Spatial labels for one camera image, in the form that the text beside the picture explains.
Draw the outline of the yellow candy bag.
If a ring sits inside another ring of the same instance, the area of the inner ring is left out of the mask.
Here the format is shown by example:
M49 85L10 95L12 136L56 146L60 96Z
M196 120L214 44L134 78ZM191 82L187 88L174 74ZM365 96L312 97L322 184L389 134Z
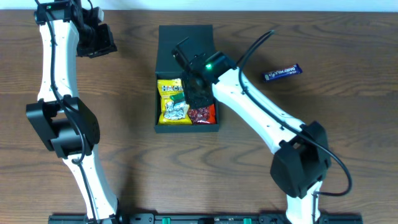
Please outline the yellow candy bag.
M158 125L191 125L188 117L189 104L186 101L174 104L171 95L183 92L180 78L171 80L158 80L157 88L160 95L160 116Z

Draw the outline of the blue chocolate bar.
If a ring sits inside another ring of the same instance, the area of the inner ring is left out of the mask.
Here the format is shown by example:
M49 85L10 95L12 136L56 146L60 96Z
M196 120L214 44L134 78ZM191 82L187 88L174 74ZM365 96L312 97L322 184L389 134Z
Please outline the blue chocolate bar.
M301 67L296 63L295 65L271 71L271 72L265 72L262 74L262 79L264 82L271 82L273 80L278 80L280 78L285 78L289 77L292 75L298 75L301 74L303 71Z

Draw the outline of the red Hacks candy bag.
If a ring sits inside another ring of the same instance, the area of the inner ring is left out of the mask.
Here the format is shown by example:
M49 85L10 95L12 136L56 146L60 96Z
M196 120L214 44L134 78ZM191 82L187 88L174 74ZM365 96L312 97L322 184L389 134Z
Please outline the red Hacks candy bag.
M188 117L193 124L216 124L215 105L199 109L189 109Z

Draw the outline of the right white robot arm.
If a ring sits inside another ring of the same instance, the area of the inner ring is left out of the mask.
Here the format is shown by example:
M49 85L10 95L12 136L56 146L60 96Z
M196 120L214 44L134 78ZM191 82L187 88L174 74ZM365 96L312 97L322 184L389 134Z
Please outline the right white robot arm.
M318 122L306 125L265 97L224 53L188 58L178 43L172 55L183 69L186 102L193 109L219 101L238 114L273 154L271 177L287 195L291 223L318 223L318 199L330 156L314 142L326 143Z

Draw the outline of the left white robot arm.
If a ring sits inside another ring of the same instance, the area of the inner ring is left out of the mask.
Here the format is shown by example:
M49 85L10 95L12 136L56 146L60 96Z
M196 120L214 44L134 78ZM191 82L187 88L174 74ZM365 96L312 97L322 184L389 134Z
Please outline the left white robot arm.
M78 57L117 50L104 12L83 8L80 0L56 0L39 2L34 19L42 38L43 73L37 102L26 106L26 116L47 150L70 169L86 204L86 214L52 215L49 223L122 223L98 156L100 126L80 99L76 79Z

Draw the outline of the green candy bar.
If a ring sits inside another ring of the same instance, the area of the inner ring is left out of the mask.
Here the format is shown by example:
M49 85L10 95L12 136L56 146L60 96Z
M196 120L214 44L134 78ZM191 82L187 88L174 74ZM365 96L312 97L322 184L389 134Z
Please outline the green candy bar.
M176 95L171 95L170 99L173 101L174 104L181 103L185 101L184 92L178 93Z

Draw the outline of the black gift box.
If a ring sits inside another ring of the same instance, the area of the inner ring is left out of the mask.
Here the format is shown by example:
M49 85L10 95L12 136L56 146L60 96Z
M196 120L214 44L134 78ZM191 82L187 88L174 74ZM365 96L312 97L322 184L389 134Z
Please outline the black gift box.
M182 77L182 68L172 56L172 49L181 42L183 53L188 59L195 55L216 52L213 40L212 25L170 25L159 27L159 45L155 66L156 80L170 80ZM155 92L155 125L156 133L209 133L219 131L219 124L172 124L160 125L160 95Z

